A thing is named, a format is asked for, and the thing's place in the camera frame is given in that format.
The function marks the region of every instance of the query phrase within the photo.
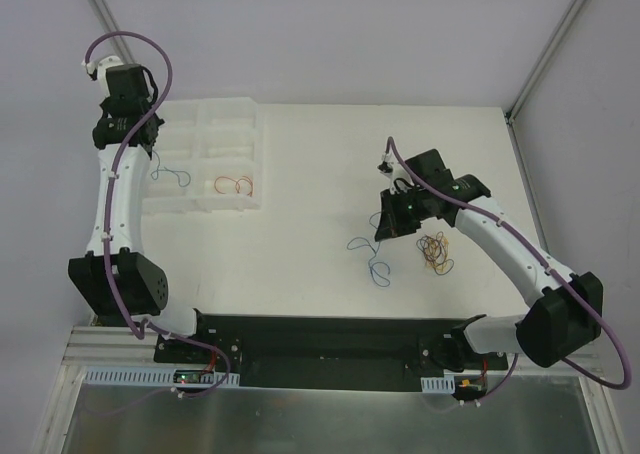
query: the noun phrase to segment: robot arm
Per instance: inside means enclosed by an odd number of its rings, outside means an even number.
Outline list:
[[[96,220],[86,254],[69,261],[69,277],[98,316],[108,324],[122,322],[104,269],[104,236],[109,236],[112,274],[131,318],[136,322],[146,319],[166,331],[191,336],[196,332],[196,311],[175,297],[169,297],[164,271],[143,255],[144,182],[158,127],[163,123],[161,119],[154,114],[138,130],[122,151],[118,172],[111,172],[124,137],[149,112],[157,98],[157,92],[149,93],[145,72],[154,89],[155,85],[145,67],[125,65],[117,56],[109,56],[86,68],[105,95],[100,105],[103,115],[93,130],[100,165],[100,188]],[[105,206],[112,176],[117,176],[118,182],[110,199],[111,222],[107,229]]]
[[[550,268],[510,232],[501,227],[513,223],[490,191],[474,176],[454,179],[440,154],[431,150],[406,161],[410,169],[438,191],[471,206],[493,213],[497,222],[471,209],[448,203],[407,179],[410,176],[385,160],[379,169],[391,178],[389,189],[381,193],[382,209],[375,239],[382,241],[416,232],[430,217],[444,219],[459,229],[502,269],[516,286],[529,312],[524,316],[492,318],[477,316],[457,332],[460,349],[478,354],[488,352],[524,353],[543,367],[549,367],[600,335],[600,326],[552,276],[555,269],[599,314],[602,312],[602,284],[591,273],[577,276],[536,244]]]

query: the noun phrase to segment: clear plastic tray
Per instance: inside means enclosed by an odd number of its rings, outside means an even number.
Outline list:
[[[158,115],[165,124],[147,177],[145,214],[260,208],[258,104],[250,98],[167,101]]]

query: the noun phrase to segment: white table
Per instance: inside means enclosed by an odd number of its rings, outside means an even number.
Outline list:
[[[497,108],[267,105],[260,211],[145,217],[146,255],[165,270],[170,295],[206,313],[460,317],[526,307],[473,242],[444,221],[455,267],[436,276],[407,236],[382,244],[391,286],[372,282],[369,216],[388,181],[376,169],[387,136],[412,157],[437,148],[455,177],[476,175],[510,217],[537,239],[503,115]]]

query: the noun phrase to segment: blue string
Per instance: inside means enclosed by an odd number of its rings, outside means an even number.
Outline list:
[[[157,181],[158,178],[160,177],[160,173],[161,172],[170,172],[171,174],[173,174],[174,176],[176,176],[178,178],[178,186],[180,187],[187,187],[189,184],[191,184],[191,174],[189,174],[187,171],[181,171],[181,170],[175,170],[175,169],[169,169],[168,167],[161,167],[161,162],[160,162],[160,156],[158,155],[158,152],[153,150],[151,151],[152,155],[155,155],[158,158],[158,165],[156,166],[156,168],[151,171],[150,175],[151,175],[151,179],[153,179],[154,181]],[[187,176],[187,182],[186,184],[183,184],[181,181],[182,179],[180,178],[180,175],[184,174],[185,176]]]
[[[374,229],[377,229],[377,226],[373,223],[372,219],[379,214],[380,214],[379,212],[376,212],[372,214],[371,217],[369,218],[369,225]],[[354,241],[360,241],[360,243],[354,246],[352,245]],[[371,242],[366,237],[354,237],[347,244],[347,249],[349,251],[354,251],[356,249],[360,249],[361,247],[368,247],[369,249],[371,249],[373,256],[371,256],[367,261],[367,265],[369,266],[369,274],[371,275],[371,280],[378,287],[389,287],[391,285],[391,281],[387,276],[391,275],[391,267],[389,267],[389,264],[387,264],[384,261],[374,262],[375,258],[378,256],[378,252],[380,252],[380,242],[378,242],[377,244],[378,245],[376,247],[373,247]],[[378,271],[378,266],[383,266],[384,268],[386,268],[387,270],[386,274],[381,274]]]

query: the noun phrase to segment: small white connector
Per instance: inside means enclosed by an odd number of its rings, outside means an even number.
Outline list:
[[[85,72],[91,76],[93,78],[93,76],[95,75],[96,72],[96,63],[94,61],[91,62],[85,62],[85,60],[82,60],[82,67],[84,68]]]

